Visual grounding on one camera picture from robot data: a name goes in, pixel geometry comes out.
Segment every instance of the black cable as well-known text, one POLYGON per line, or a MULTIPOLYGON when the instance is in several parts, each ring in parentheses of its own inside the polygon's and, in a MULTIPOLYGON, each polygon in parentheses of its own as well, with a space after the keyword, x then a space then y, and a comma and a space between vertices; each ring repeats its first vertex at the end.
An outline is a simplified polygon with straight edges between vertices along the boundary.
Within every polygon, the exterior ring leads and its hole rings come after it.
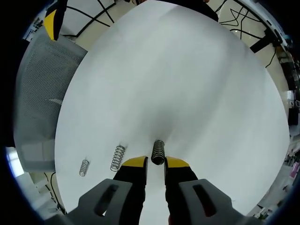
POLYGON ((243 30, 243 21, 244 21, 244 19, 246 18, 246 16, 248 15, 248 13, 249 13, 249 10, 247 10, 246 14, 244 15, 244 17, 243 17, 242 20, 240 21, 240 39, 241 39, 241 40, 242 40, 242 34, 243 34, 243 32, 242 32, 242 30, 243 30))
POLYGON ((226 2, 227 0, 224 0, 223 3, 219 6, 219 8, 216 9, 215 13, 218 12, 226 2))
POLYGON ((102 4, 102 2, 100 0, 97 0, 99 2, 99 4, 101 5, 101 7, 103 8, 103 10, 106 12, 107 16, 111 19, 112 23, 114 23, 113 19, 111 18, 111 15, 109 15, 107 9, 104 7, 104 5, 102 4))
POLYGON ((234 17, 234 19, 233 19, 233 20, 228 20, 228 21, 220 22, 220 24, 221 24, 221 25, 227 25, 227 26, 238 27, 238 26, 239 26, 238 18, 239 18, 240 15, 245 16, 247 19, 250 19, 250 20, 253 20, 253 21, 255 21, 255 22, 261 23, 260 20, 253 19, 253 18, 251 18, 251 17, 249 17, 249 16, 247 16, 247 15, 242 14, 241 12, 242 12, 242 9, 243 9, 243 8, 244 8, 244 7, 240 8, 239 12, 238 12, 238 11, 235 11, 234 9, 231 8, 231 9, 230 9, 230 12, 231 12, 232 16, 234 17), (237 22, 237 25, 227 24, 227 23, 233 22, 233 21, 236 21, 236 22, 237 22))
POLYGON ((275 47, 275 52, 274 52, 274 54, 273 54, 273 56, 272 56, 272 59, 271 59, 270 63, 266 66, 266 68, 267 68, 269 65, 271 65, 271 63, 272 63, 272 61, 273 61, 275 55, 276 55, 276 47, 275 47))
POLYGON ((106 23, 104 23, 104 22, 101 22, 101 21, 97 20, 95 17, 92 17, 92 16, 90 16, 89 14, 86 14, 85 12, 83 12, 83 11, 77 9, 77 8, 73 8, 73 7, 71 7, 71 6, 67 6, 67 8, 72 9, 72 10, 75 10, 75 11, 77 11, 77 12, 79 12, 79 13, 81 13, 81 14, 87 16, 88 18, 91 18, 93 21, 97 21, 97 22, 100 23, 100 24, 103 24, 103 25, 105 25, 105 26, 107 26, 107 27, 110 27, 110 25, 108 25, 108 24, 106 24, 106 23))
POLYGON ((240 30, 240 29, 231 29, 230 31, 234 31, 234 30, 237 30, 239 32, 243 32, 243 33, 248 34, 249 36, 252 36, 252 37, 257 38, 259 40, 262 39, 262 37, 255 36, 253 34, 250 34, 250 33, 246 32, 246 31, 243 31, 243 30, 240 30))
MULTIPOLYGON (((47 181, 49 182, 49 179, 48 179, 48 176, 47 176, 47 174, 46 174, 46 173, 44 173, 44 175, 45 175, 45 177, 46 177, 47 181)), ((52 195, 52 192, 51 192, 50 188, 49 188, 47 185, 45 185, 45 186, 46 186, 46 188, 48 189, 48 191, 50 192, 52 200, 53 200, 53 201, 56 203, 55 199, 53 198, 53 195, 52 195)))
POLYGON ((61 204, 60 204, 60 202, 58 201, 58 198, 57 198, 57 196, 56 196, 56 193, 55 193, 55 191, 54 191, 54 189, 53 189, 53 185, 52 185, 52 178, 53 178, 53 175, 54 174, 56 174, 56 172, 54 172, 54 173, 52 173, 51 174, 51 178, 50 178, 50 185, 51 185, 51 189, 52 189, 52 191, 53 191, 53 193, 54 193, 54 196, 55 196, 55 199, 56 199, 56 202, 57 202, 57 204, 58 204, 58 206, 59 206, 59 208, 60 208, 60 210, 62 211, 62 213, 63 214, 65 214, 66 215, 66 210, 61 206, 61 204))
POLYGON ((231 12, 231 14, 232 14, 233 17, 234 17, 234 20, 229 20, 229 21, 220 22, 220 24, 221 24, 221 25, 228 25, 228 26, 238 27, 238 26, 240 25, 240 24, 239 24, 239 21, 238 21, 238 18, 239 18, 239 16, 241 15, 241 12, 242 12, 242 9, 243 9, 243 8, 244 8, 244 7, 240 8, 240 11, 238 12, 237 17, 234 16, 234 14, 233 14, 233 9, 231 8, 231 9, 230 9, 230 12, 231 12), (233 22, 233 21, 236 21, 237 25, 226 24, 226 23, 233 22))

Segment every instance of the gray mesh panel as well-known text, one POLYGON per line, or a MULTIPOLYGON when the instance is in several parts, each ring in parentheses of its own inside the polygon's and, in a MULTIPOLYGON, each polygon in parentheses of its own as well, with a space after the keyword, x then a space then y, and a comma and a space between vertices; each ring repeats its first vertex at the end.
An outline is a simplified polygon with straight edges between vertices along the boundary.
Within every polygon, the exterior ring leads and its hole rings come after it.
POLYGON ((23 169, 54 170, 54 139, 62 100, 86 51, 37 31, 20 64, 15 92, 14 139, 23 169))

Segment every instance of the yellow object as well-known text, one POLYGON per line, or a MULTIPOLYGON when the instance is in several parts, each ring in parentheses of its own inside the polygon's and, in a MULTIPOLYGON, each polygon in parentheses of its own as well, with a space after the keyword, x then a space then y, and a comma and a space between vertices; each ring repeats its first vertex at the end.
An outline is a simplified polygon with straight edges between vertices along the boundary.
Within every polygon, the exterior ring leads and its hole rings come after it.
POLYGON ((131 158, 124 162, 122 166, 144 167, 145 158, 146 156, 131 158))
POLYGON ((178 158, 173 158, 173 157, 167 156, 166 160, 168 163, 168 168, 189 167, 188 163, 186 163, 185 161, 178 159, 178 158))
POLYGON ((51 12, 48 16, 45 17, 44 26, 51 40, 54 40, 54 16, 56 10, 51 12))

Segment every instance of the coil spring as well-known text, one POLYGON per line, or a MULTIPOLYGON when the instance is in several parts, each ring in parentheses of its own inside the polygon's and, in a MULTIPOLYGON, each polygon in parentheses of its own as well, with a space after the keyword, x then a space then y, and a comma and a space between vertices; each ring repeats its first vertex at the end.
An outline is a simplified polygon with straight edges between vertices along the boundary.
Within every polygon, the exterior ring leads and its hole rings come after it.
POLYGON ((117 172, 121 166, 121 162, 123 159, 123 156, 125 154, 126 148, 122 145, 118 145, 115 149, 113 158, 112 158, 112 164, 111 164, 111 171, 117 172))
POLYGON ((89 165, 90 165, 90 162, 86 159, 84 159, 81 163, 81 166, 80 166, 80 170, 79 170, 79 175, 84 177, 86 175, 86 172, 88 171, 88 168, 89 168, 89 165))
POLYGON ((162 165, 165 161, 165 143, 156 140, 153 145, 151 161, 156 165, 162 165))

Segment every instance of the white table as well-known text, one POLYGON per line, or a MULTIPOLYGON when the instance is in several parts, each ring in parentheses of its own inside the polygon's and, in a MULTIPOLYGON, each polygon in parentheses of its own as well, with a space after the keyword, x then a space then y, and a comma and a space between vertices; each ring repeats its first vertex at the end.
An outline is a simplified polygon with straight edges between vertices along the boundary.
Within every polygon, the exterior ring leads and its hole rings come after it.
MULTIPOLYGON (((55 141, 66 210, 114 177, 119 143, 127 160, 150 156, 156 139, 247 214, 280 170, 289 130, 274 82, 243 42, 198 12, 149 0, 101 36, 66 92, 55 141)), ((149 162, 142 225, 167 224, 163 170, 149 162)))

